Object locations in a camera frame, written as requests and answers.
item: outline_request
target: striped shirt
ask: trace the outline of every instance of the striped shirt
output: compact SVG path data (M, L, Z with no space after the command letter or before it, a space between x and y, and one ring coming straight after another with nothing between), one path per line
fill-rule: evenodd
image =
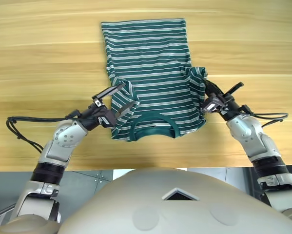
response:
M101 28L108 77L112 85L125 84L111 109L134 102L111 128L112 139L178 137L205 123L200 104L207 72L191 65L184 19L103 22Z

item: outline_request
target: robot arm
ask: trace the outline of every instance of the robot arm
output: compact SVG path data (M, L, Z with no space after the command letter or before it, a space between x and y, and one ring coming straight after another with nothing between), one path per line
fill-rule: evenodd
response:
M88 131L99 125L115 126L117 118L129 108L124 106L119 113L113 114L103 104L102 99L119 91L124 85L112 86L93 97L93 104L80 113L78 110L70 113L59 122L53 139L41 152L38 164L31 179L20 195L11 215L11 220L20 215L35 214L46 220L60 222L59 203L53 200L58 195L59 184L65 168L68 166L73 150L82 142Z
M214 83L206 81L208 98L203 110L218 112L227 122L230 133L240 142L258 175L258 183L264 194L261 200L292 219L292 174L274 141L267 136L260 122L248 106L239 107L232 93L243 83L238 83L223 93Z

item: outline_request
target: wooden table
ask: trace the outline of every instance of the wooden table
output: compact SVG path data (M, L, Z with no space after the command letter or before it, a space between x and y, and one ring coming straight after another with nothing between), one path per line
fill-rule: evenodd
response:
M187 21L194 66L255 112L288 112L266 127L292 164L292 0L0 0L0 171L31 171L39 154L5 127L8 116L63 117L84 110L109 85L100 22L180 18ZM216 114L177 139L111 140L102 127L75 150L69 170L250 166ZM40 144L54 124L19 123Z

